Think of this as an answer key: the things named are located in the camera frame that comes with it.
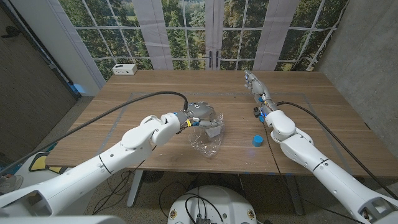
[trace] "small white device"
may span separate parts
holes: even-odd
[[[116,64],[112,68],[115,75],[133,75],[137,71],[136,64]]]

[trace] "window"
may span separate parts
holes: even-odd
[[[116,63],[153,69],[131,1],[60,0],[107,81]]]

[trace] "wall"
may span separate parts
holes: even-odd
[[[13,0],[12,3],[65,73],[77,84],[76,88],[80,93],[83,96],[95,96],[100,88],[64,33],[46,0]]]
[[[351,1],[315,70],[398,157],[398,1]]]

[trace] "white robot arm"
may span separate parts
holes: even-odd
[[[217,126],[215,111],[205,102],[192,103],[186,111],[167,113],[159,118],[144,118],[126,132],[122,140],[100,155],[48,181],[0,196],[1,217],[54,216],[115,172],[147,159],[156,146],[167,143],[175,134],[195,124]]]
[[[357,181],[353,176],[323,155],[312,138],[295,127],[283,111],[277,109],[265,84],[249,70],[245,70],[245,87],[261,104],[254,115],[273,128],[271,138],[280,144],[283,153],[308,169],[343,206],[351,216],[363,223],[395,223],[398,219],[398,201],[379,194]]]

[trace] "cable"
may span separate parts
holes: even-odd
[[[123,180],[123,174],[125,174],[125,173],[129,173],[129,175],[131,174],[130,171],[124,171],[123,173],[120,174],[122,180]],[[109,179],[106,179],[106,182],[108,183],[109,189],[110,189],[111,191],[113,191],[113,188],[111,187],[111,184],[109,183]],[[118,190],[117,192],[115,192],[115,194],[118,195],[118,196],[123,196],[123,195],[128,191],[128,189],[127,189],[127,183],[125,184],[125,186],[126,186],[126,190],[125,190],[123,193],[118,194],[119,191],[122,190],[122,189],[120,189],[120,190]]]
[[[167,185],[166,187],[163,188],[163,190],[160,192],[160,195],[159,195],[159,207],[160,207],[160,211],[162,211],[163,215],[166,216],[166,218],[168,218],[169,216],[166,215],[166,213],[163,211],[162,204],[160,203],[160,198],[162,197],[164,190],[166,190],[167,187],[170,187],[173,184],[180,184],[182,187],[184,187],[185,191],[187,191],[187,188],[179,181],[171,182],[169,185]]]
[[[205,199],[205,198],[203,198],[203,197],[201,197],[201,196],[199,196],[199,195],[191,194],[191,193],[186,193],[186,194],[183,194],[183,195],[194,195],[194,196],[192,196],[192,197],[187,198],[186,201],[185,201],[185,210],[187,211],[188,216],[190,217],[191,221],[192,221],[194,224],[197,224],[197,223],[194,221],[194,219],[192,218],[191,214],[190,214],[189,211],[188,211],[187,202],[188,202],[191,198],[195,198],[195,197],[198,197],[198,198],[200,198],[200,199],[202,199],[202,200],[205,200],[207,203],[209,203],[209,204],[216,210],[216,212],[218,213],[218,216],[220,217],[221,222],[224,223],[224,220],[223,220],[223,217],[221,216],[221,213],[220,213],[220,212],[218,211],[218,209],[217,209],[211,202],[209,202],[207,199]]]
[[[343,149],[374,179],[374,181],[376,181],[384,190],[386,190],[387,193],[389,193],[394,199],[398,200],[398,196],[396,194],[394,194],[390,189],[387,188],[387,186],[385,186],[384,184],[382,184],[380,182],[380,180],[372,174],[372,172],[340,141],[340,139],[333,133],[333,131],[331,131],[322,121],[321,119],[319,119],[315,114],[313,114],[311,111],[305,109],[304,107],[297,105],[295,103],[291,103],[291,102],[278,102],[276,103],[277,106],[279,105],[284,105],[284,104],[288,104],[288,105],[292,105],[295,106],[297,108],[300,108],[301,110],[304,110],[305,112],[307,112],[309,115],[311,115],[312,117],[314,117],[321,125],[322,127],[324,127],[329,134],[336,139],[336,141],[340,144],[340,146],[343,147]]]
[[[98,115],[97,117],[95,117],[95,118],[93,118],[93,119],[91,119],[91,120],[89,120],[89,121],[87,121],[87,122],[85,122],[85,123],[79,125],[78,127],[76,127],[76,128],[74,128],[74,129],[68,131],[67,133],[61,135],[59,138],[57,138],[57,139],[53,140],[52,142],[46,144],[45,146],[41,147],[40,149],[35,149],[35,150],[33,150],[32,152],[28,153],[28,155],[26,155],[26,156],[24,156],[24,157],[18,159],[17,161],[15,161],[15,162],[13,162],[12,164],[8,165],[8,166],[7,166],[6,168],[4,168],[3,170],[0,170],[0,175],[3,175],[3,174],[6,173],[6,171],[8,171],[9,169],[11,169],[11,168],[13,168],[14,166],[20,164],[21,162],[24,162],[26,159],[28,159],[30,156],[33,156],[33,155],[36,154],[37,152],[43,151],[44,149],[46,149],[46,148],[52,146],[53,144],[55,144],[56,142],[59,142],[61,139],[63,139],[63,138],[65,138],[65,137],[67,137],[67,136],[69,136],[69,135],[75,133],[76,131],[78,131],[78,130],[84,128],[85,126],[87,126],[87,125],[89,125],[89,124],[91,124],[91,123],[94,123],[95,121],[97,121],[97,120],[99,120],[99,119],[105,117],[106,115],[108,115],[108,114],[110,114],[110,113],[112,113],[112,112],[114,112],[114,111],[116,111],[116,110],[118,110],[118,109],[120,109],[120,108],[122,108],[122,107],[124,107],[124,106],[127,106],[127,105],[129,105],[129,104],[131,104],[131,103],[135,103],[135,102],[140,101],[140,100],[143,100],[143,99],[146,99],[146,98],[148,98],[148,97],[152,97],[152,96],[156,96],[156,95],[163,95],[163,94],[166,94],[166,95],[167,95],[167,94],[171,94],[171,95],[181,96],[181,97],[184,99],[184,107],[183,107],[183,110],[186,111],[186,110],[188,109],[188,100],[187,100],[187,98],[186,98],[183,94],[177,93],[177,92],[174,92],[174,91],[159,91],[159,92],[156,92],[156,93],[150,93],[150,94],[147,94],[147,95],[144,95],[144,96],[140,96],[140,97],[138,97],[138,98],[135,98],[135,99],[129,100],[129,101],[125,102],[125,103],[122,103],[122,104],[120,104],[119,106],[115,106],[114,108],[108,110],[107,112],[105,112],[105,113],[103,113],[103,114],[101,114],[101,115]]]
[[[131,173],[133,173],[134,171],[136,171],[136,170],[138,169],[138,167],[140,167],[141,164],[144,163],[144,162],[145,162],[145,161],[142,161],[133,171],[131,171]],[[105,208],[102,208],[102,207],[106,204],[106,202],[108,202],[108,200],[112,197],[112,195],[115,194],[116,189],[118,189],[118,187],[119,187],[123,182],[124,182],[124,185],[122,186],[122,188],[127,184],[127,181],[125,182],[124,180],[125,180],[126,178],[129,178],[129,177],[130,177],[130,175],[128,175],[127,177],[125,177],[125,178],[116,186],[116,188],[112,191],[112,193],[111,193],[110,195],[107,195],[107,196],[103,197],[103,198],[95,205],[93,215],[97,214],[98,212],[100,212],[100,211],[102,211],[102,210],[105,210],[105,209],[107,209],[107,208],[111,208],[111,207],[117,205],[117,204],[124,198],[124,196],[126,196],[126,194],[124,194],[123,197],[122,197],[118,202],[116,202],[115,204],[113,204],[113,205],[111,205],[111,206],[108,206],[108,207],[105,207]],[[98,204],[99,204],[104,198],[106,198],[106,197],[107,197],[107,199],[105,200],[105,202],[104,202],[97,210],[95,210],[95,208],[98,206]]]
[[[283,182],[283,183],[286,185],[286,187],[290,190],[289,185],[287,184],[287,182],[286,182],[286,180],[285,180],[285,177],[280,173],[278,163],[276,162],[276,159],[275,159],[275,156],[274,156],[274,152],[272,152],[271,144],[269,144],[268,131],[267,131],[266,125],[264,124],[264,122],[262,122],[262,125],[264,126],[264,130],[266,131],[268,147],[269,147],[269,150],[271,151],[272,157],[274,158],[274,162],[275,162],[276,168],[278,169],[279,176],[280,176],[280,178],[282,179],[282,182]],[[340,213],[338,213],[338,212],[329,210],[329,209],[327,209],[327,208],[323,208],[322,206],[316,205],[316,204],[314,204],[314,203],[308,201],[307,199],[301,197],[300,195],[297,195],[297,196],[298,196],[299,198],[301,198],[302,200],[306,201],[307,203],[313,205],[313,206],[316,206],[316,207],[318,207],[318,208],[324,209],[324,210],[326,210],[326,211],[328,211],[328,212],[334,213],[334,214],[339,215],[339,216],[341,216],[341,217],[350,219],[350,220],[355,221],[355,222],[357,222],[357,223],[365,224],[365,223],[363,223],[363,222],[361,222],[361,221],[359,221],[359,220],[356,220],[356,219],[354,219],[354,218],[348,217],[348,216],[346,216],[346,215],[343,215],[343,214],[340,214]]]

